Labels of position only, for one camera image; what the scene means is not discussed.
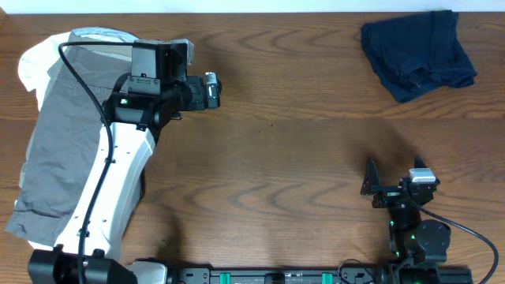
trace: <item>dark blue cloth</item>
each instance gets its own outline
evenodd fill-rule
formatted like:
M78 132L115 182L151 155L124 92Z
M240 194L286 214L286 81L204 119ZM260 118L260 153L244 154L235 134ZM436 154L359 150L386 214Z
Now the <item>dark blue cloth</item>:
M463 88L477 75L456 36L458 14L422 13L365 24L361 46L373 72L399 103L440 86Z

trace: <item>green strip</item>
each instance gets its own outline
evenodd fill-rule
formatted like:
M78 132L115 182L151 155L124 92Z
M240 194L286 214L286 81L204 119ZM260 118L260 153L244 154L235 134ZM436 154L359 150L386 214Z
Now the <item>green strip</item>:
M221 273L219 275L219 284L231 284L230 273Z
M333 274L323 273L323 284L333 284Z

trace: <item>wire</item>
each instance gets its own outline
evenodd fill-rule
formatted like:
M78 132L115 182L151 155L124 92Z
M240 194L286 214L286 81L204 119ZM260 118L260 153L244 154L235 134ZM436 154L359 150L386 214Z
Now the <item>wire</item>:
M340 279L345 283L345 284L350 284L347 280L345 280L343 277L342 277L342 271L341 269L343 268L343 265L350 262L350 261L356 261L357 263L363 265L361 263L361 261L359 260L356 260L356 259L347 259L347 260L344 260L342 261L342 263L339 265L339 269L337 269L337 276L340 277ZM375 281L376 277L372 274L372 272L370 272L370 270L368 270L366 267L363 267L363 269L365 269L366 273L368 273L368 275L370 275L370 277L372 277L372 281L368 281L368 282L365 282L365 284L371 284L372 282Z
M77 82L79 82L80 86L82 86L82 88L86 91L86 93L88 94L88 96L92 100L92 102L95 104L95 107L100 114L100 119L103 122L103 126L105 127L105 130L107 131L107 141L109 144L109 151L107 153L107 159L105 160L105 165L103 166L102 174L100 174L100 178L96 184L96 188L95 188L95 191L93 192L93 196L92 196L91 200L89 201L88 209L86 210L86 215L84 216L82 227L80 228L79 247L78 247L78 253L77 253L77 270L78 270L78 277L79 277L80 284L86 283L86 277L84 274L84 243L85 243L86 237L88 235L89 219L91 218L91 214L93 212L93 207L95 206L95 202L96 202L96 199L97 199L98 194L100 192L100 188L102 187L103 180L105 179L105 176L107 175L107 171L109 170L110 162L112 161L112 155L114 154L114 142L112 139L112 132L110 131L110 125L107 123L107 118L105 116L105 113L102 110L102 106L100 106L100 102L95 97L92 90L90 90L89 87L86 85L84 80L82 80L82 78L79 76L79 74L77 74L76 70L70 65L65 54L63 53L63 47L84 46L84 45L132 46L133 43L74 42L74 43L62 43L58 46L58 52L60 54L60 57L63 60L63 63L69 69L69 71L72 73L72 75L76 78Z
M461 224L458 224L458 223L456 223L456 222L454 222L452 220L444 218L444 217L442 217L440 215L432 213L432 212L428 211L427 209L424 209L421 205L417 204L417 202L414 200L414 198L412 197L412 193L410 192L410 189L407 188L407 192L409 193L408 196L412 200L414 206L417 209L419 209L419 211L422 211L426 215L431 216L431 217L433 217L435 219L438 219L438 220L440 220L442 222L445 222L445 223L447 223L449 225L455 226L456 228L464 230L468 234L472 234L473 236L481 239L484 243L486 243L487 245L489 245L489 247L492 249L492 253L493 253L495 259L492 262L492 266L491 266L491 269L489 270L489 272L486 274L486 276L484 277L484 279L482 279L482 281L480 281L480 284L485 284L492 277L493 273L495 273L495 270L498 267L499 254L498 254L498 249L496 249L495 245L490 240L488 240L486 237L484 237L483 235L479 234L478 232L476 232L474 230L471 230L470 228L467 228L467 227L465 227L465 226L463 226Z

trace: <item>white wall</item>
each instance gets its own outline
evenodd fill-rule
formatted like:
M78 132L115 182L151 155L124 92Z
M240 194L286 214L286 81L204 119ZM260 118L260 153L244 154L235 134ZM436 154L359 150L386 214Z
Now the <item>white wall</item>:
M505 0L0 0L7 13L505 11Z

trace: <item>wooden tabletop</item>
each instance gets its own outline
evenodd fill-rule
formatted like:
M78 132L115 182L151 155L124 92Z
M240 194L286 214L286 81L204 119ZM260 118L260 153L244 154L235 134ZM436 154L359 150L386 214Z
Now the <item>wooden tabletop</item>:
M223 82L218 110L187 113L163 130L123 263L155 256L214 267L329 267L351 257L393 259L387 211L359 193L365 162L374 157L393 185L416 154L442 181L426 207L503 254L505 14L460 15L458 37L479 73L474 86L402 105L380 85L359 40L364 23L400 15L8 16L0 34L0 283L29 282L32 254L4 232L38 115L17 64L47 37L87 26L189 38L189 72L214 70ZM480 281L492 264L489 247L455 228L451 240L447 264L467 265ZM505 282L503 266L491 282Z

